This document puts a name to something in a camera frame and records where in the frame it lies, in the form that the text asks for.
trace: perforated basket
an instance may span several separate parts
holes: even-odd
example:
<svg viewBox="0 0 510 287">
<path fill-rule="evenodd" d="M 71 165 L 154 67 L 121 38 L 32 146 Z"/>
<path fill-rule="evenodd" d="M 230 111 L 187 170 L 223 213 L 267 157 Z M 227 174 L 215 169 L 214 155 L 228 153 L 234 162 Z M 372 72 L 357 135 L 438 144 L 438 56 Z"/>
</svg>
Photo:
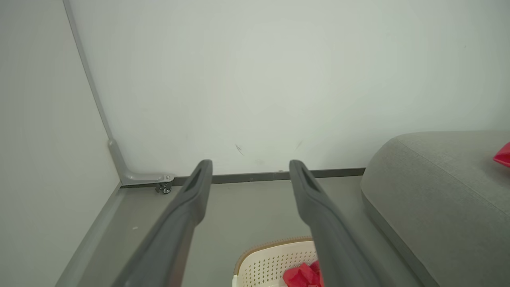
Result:
<svg viewBox="0 0 510 287">
<path fill-rule="evenodd" d="M 287 287 L 284 272 L 317 260 L 313 239 L 295 237 L 251 248 L 239 258 L 232 287 Z"/>
</svg>

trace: metal bracket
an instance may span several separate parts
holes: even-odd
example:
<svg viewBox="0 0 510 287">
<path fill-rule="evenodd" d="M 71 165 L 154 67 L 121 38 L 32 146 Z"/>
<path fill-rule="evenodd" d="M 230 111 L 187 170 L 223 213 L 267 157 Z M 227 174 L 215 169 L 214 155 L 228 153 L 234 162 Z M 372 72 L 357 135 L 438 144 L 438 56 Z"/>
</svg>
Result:
<svg viewBox="0 0 510 287">
<path fill-rule="evenodd" d="M 117 168 L 117 172 L 119 173 L 120 182 L 122 182 L 122 186 L 131 186 L 131 185 L 140 185 L 140 184 L 154 184 L 154 183 L 167 183 L 164 184 L 164 188 L 156 188 L 158 190 L 163 191 L 164 194 L 167 194 L 171 190 L 172 185 L 168 185 L 168 183 L 172 182 L 175 178 L 173 174 L 139 174 L 132 172 L 126 165 L 124 158 L 122 157 L 122 153 L 120 152 L 119 145 L 117 141 L 114 139 L 110 139 L 108 141 L 108 148 L 110 149 L 110 153 L 112 154 L 113 162 L 115 164 L 115 168 Z"/>
</svg>

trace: white wall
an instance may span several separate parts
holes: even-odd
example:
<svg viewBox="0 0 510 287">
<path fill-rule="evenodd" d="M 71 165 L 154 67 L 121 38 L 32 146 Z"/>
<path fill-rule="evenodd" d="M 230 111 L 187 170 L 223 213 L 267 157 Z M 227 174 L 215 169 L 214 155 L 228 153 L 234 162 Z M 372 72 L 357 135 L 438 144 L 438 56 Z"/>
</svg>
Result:
<svg viewBox="0 0 510 287">
<path fill-rule="evenodd" d="M 54 286 L 119 178 L 61 1 L 0 1 L 0 286 Z"/>
<path fill-rule="evenodd" d="M 507 0 L 71 3 L 139 172 L 355 168 L 401 133 L 509 128 Z"/>
</svg>

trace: handle hole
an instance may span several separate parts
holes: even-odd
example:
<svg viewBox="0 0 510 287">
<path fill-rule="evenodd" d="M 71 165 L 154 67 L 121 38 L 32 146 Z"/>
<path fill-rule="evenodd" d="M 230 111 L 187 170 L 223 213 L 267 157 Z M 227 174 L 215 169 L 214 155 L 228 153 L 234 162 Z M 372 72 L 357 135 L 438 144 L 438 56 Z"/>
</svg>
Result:
<svg viewBox="0 0 510 287">
<path fill-rule="evenodd" d="M 308 186 L 319 193 L 320 190 L 317 188 L 317 186 L 315 185 L 314 181 L 310 178 L 310 176 L 308 176 L 306 171 L 304 169 L 301 169 L 301 171 L 303 172 L 304 179 L 307 181 Z"/>
<path fill-rule="evenodd" d="M 199 170 L 196 175 L 193 177 L 193 179 L 191 180 L 190 184 L 188 185 L 188 187 L 186 188 L 186 190 L 184 192 L 187 192 L 188 190 L 192 189 L 195 187 L 197 181 L 198 181 L 198 178 L 200 177 L 200 174 L 202 173 L 202 170 Z"/>
</svg>

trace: caster wheel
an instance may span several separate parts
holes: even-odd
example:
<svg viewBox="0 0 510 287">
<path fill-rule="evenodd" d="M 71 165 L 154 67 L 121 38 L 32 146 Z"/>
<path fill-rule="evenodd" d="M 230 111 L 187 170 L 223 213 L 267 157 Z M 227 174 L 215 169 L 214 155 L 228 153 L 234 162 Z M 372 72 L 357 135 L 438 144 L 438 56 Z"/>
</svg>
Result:
<svg viewBox="0 0 510 287">
<path fill-rule="evenodd" d="M 168 183 L 160 183 L 158 184 L 158 186 L 156 186 L 156 192 L 157 193 L 163 193 L 163 194 L 169 194 L 170 191 L 172 191 L 172 182 L 168 182 Z"/>
</svg>

